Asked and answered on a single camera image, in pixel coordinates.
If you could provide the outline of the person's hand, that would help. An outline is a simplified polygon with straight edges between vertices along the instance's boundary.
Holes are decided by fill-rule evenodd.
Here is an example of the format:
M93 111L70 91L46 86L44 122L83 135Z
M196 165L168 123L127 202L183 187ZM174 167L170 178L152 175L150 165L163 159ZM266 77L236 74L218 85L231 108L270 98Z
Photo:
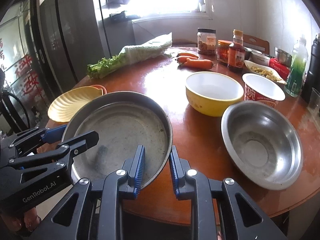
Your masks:
M16 217L1 213L1 219L11 232L20 236L29 236L41 223L35 207Z

